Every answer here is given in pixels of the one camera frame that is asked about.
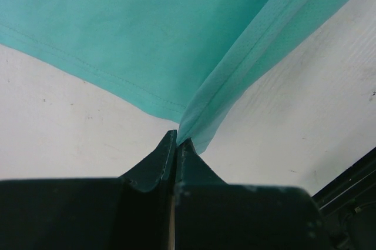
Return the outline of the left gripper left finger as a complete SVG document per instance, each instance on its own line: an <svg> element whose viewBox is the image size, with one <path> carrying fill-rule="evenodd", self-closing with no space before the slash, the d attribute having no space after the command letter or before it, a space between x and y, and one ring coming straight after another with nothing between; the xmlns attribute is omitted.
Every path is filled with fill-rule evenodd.
<svg viewBox="0 0 376 250"><path fill-rule="evenodd" d="M1 181L1 248L168 249L176 135L119 177Z"/></svg>

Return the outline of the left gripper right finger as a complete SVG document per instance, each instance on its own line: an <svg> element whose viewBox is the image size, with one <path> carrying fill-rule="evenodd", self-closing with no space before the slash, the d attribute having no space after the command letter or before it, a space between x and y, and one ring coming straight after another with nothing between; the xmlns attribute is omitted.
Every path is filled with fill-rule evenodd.
<svg viewBox="0 0 376 250"><path fill-rule="evenodd" d="M293 186L232 185L196 153L177 150L176 249L329 249L312 197Z"/></svg>

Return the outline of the teal t shirt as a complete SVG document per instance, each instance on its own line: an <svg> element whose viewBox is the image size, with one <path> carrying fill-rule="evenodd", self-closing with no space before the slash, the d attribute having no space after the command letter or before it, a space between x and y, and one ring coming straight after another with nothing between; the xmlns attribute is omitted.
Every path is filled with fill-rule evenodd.
<svg viewBox="0 0 376 250"><path fill-rule="evenodd" d="M243 92L349 0L1 0L1 44L179 124L204 152Z"/></svg>

